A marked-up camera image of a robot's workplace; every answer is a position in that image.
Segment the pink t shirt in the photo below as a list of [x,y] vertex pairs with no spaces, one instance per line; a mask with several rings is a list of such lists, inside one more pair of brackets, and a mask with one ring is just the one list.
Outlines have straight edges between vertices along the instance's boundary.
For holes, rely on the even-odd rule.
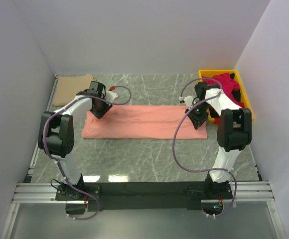
[[185,106],[113,106],[101,119],[87,112],[84,139],[173,139]]

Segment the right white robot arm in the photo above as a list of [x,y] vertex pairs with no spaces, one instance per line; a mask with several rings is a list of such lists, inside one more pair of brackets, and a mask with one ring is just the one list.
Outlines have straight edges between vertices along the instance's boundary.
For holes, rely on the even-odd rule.
[[233,102],[220,88],[220,85],[209,85],[200,81],[194,87],[196,99],[192,96],[184,98],[188,117],[195,129],[202,126],[208,119],[207,110],[212,108],[220,117],[217,129],[219,150],[215,163],[210,171],[211,182],[205,184],[204,194],[210,199],[221,193],[218,183],[230,180],[229,171],[252,140],[252,112],[249,108],[242,108]]

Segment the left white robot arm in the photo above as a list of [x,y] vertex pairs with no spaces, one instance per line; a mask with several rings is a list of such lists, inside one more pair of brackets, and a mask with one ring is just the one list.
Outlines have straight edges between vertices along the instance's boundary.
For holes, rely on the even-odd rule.
[[89,88],[78,92],[68,104],[53,112],[45,111],[41,116],[38,147],[55,161],[63,177],[62,183],[69,185],[67,194],[73,200],[81,199],[85,193],[84,186],[80,185],[82,175],[72,158],[74,122],[87,112],[98,119],[103,117],[118,97],[114,89],[92,81]]

